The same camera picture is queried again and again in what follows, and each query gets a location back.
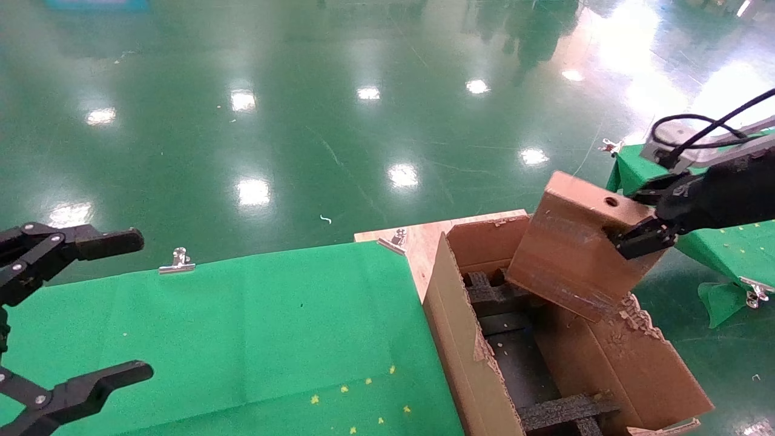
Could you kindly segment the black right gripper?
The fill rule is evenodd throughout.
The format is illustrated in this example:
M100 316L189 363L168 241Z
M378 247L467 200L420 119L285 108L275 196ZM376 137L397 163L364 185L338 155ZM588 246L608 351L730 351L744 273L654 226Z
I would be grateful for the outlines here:
M772 220L773 151L720 163L699 174L684 171L653 177L629 198L640 204L657 204L657 217L629 228L608 228L609 241L627 260L675 246L678 233Z

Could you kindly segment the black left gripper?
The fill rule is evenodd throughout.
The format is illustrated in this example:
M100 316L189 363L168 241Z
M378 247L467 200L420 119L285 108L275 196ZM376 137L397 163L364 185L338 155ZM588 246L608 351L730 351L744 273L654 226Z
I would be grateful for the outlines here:
M76 260L99 260L141 251L141 232L105 233L91 225L64 228L25 223L1 234L1 303L17 306ZM0 308L0 354L8 350L8 312ZM9 369L1 369L1 393L25 408L2 435L52 435L58 428L100 413L117 389L143 383L153 368L133 360L70 378L47 390Z

